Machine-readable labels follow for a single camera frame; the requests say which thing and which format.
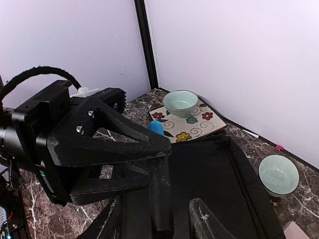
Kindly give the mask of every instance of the blue flower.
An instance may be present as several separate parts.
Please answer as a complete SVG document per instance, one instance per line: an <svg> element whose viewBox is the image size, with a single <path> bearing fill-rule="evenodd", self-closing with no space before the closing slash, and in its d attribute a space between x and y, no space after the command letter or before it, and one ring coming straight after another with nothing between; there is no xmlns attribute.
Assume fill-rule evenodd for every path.
<svg viewBox="0 0 319 239"><path fill-rule="evenodd" d="M186 119L187 123L197 123L198 120L195 117L189 117Z"/></svg>

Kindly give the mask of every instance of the yellow flower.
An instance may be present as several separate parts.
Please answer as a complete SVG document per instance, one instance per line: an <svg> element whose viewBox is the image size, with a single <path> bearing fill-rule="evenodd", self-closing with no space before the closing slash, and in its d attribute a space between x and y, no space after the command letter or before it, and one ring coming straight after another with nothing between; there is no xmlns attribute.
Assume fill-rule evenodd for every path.
<svg viewBox="0 0 319 239"><path fill-rule="evenodd" d="M186 133L186 132L182 132L178 135L176 135L176 142L185 142L185 141L188 141L189 139L191 139L191 136L189 133Z"/></svg>

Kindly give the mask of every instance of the white wall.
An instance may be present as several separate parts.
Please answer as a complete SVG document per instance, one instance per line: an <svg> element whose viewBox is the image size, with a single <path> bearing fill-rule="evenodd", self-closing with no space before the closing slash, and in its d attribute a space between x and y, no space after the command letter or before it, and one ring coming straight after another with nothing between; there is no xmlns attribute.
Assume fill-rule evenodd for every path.
<svg viewBox="0 0 319 239"><path fill-rule="evenodd" d="M147 0L161 87L319 168L319 2Z"/></svg>
<svg viewBox="0 0 319 239"><path fill-rule="evenodd" d="M128 100L150 89L134 0L0 0L0 55L4 82L48 65L91 89L120 87ZM18 106L57 79L27 80L4 106Z"/></svg>

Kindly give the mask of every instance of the floral plate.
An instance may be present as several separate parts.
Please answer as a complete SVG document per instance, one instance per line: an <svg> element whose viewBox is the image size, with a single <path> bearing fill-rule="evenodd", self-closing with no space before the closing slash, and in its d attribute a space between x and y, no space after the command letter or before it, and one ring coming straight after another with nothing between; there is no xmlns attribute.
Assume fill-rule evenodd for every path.
<svg viewBox="0 0 319 239"><path fill-rule="evenodd" d="M149 111L153 120L162 123L164 135L171 143L196 139L227 126L227 124L202 100L186 118L176 118L164 106Z"/></svg>

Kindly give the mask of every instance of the ceramic bowl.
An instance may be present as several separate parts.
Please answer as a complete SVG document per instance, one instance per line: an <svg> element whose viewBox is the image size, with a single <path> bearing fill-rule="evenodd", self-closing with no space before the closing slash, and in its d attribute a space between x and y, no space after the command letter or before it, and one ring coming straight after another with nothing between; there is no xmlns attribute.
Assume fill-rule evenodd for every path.
<svg viewBox="0 0 319 239"><path fill-rule="evenodd" d="M191 91L172 91L163 99L166 109L178 118L187 117L196 106L198 97Z"/></svg>
<svg viewBox="0 0 319 239"><path fill-rule="evenodd" d="M298 187L298 170L286 157L268 156L261 161L258 171L267 192L273 197L288 195Z"/></svg>

